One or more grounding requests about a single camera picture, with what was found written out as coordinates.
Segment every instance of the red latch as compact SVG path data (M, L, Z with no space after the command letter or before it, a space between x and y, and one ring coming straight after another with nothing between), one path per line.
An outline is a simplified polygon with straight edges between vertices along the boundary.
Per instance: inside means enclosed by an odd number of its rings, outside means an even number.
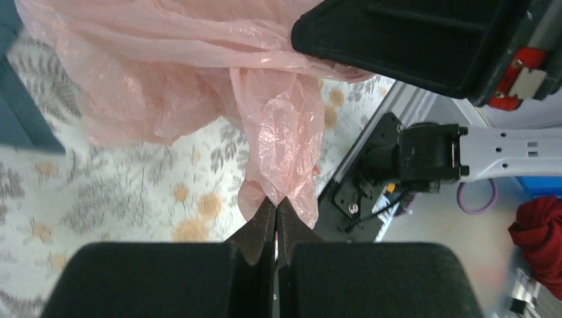
M503 111L514 111L519 107L520 99L509 96L508 93L517 80L522 68L538 69L546 57L546 52L535 48L521 48L517 51L504 77L496 89L496 95L488 102L492 108Z

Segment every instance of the plastic bag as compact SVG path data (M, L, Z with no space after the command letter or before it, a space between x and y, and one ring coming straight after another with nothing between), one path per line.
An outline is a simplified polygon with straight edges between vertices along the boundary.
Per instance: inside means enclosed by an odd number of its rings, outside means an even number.
M246 133L239 206L289 197L317 219L312 170L321 148L317 78L371 74L292 50L296 20L320 0L17 0L25 26L55 47L82 88L92 142L170 144L218 116Z

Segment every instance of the metal bolt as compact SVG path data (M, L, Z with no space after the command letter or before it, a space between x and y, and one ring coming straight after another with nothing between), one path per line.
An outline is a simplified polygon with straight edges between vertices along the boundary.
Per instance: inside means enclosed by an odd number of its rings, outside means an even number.
M523 67L523 61L514 60L513 63L511 64L511 66L513 66L514 68L522 68Z
M359 212L359 206L357 205L357 203L350 204L349 205L349 213L355 214L357 212Z

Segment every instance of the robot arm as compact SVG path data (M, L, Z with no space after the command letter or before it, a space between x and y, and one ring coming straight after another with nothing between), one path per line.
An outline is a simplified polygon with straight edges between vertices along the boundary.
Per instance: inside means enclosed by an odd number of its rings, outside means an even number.
M380 154L380 147L373 150ZM402 131L394 151L395 177L416 192L437 192L440 183L562 175L562 129L423 123Z
M506 130L468 127L460 137L460 181L510 176L562 176L562 129Z

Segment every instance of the purple cable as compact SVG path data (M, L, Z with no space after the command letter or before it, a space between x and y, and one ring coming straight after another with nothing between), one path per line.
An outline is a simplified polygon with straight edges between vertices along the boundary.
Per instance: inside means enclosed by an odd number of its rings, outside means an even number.
M498 185L493 179L488 179L488 181L492 186L492 198L490 199L490 202L488 202L488 204L486 204L483 208L477 210L469 209L465 205L465 202L463 201L463 191L465 190L466 184L461 183L459 185L459 188L457 189L457 203L459 204L461 210L463 210L466 214L480 215L488 211L494 204L496 204L496 202L498 201Z

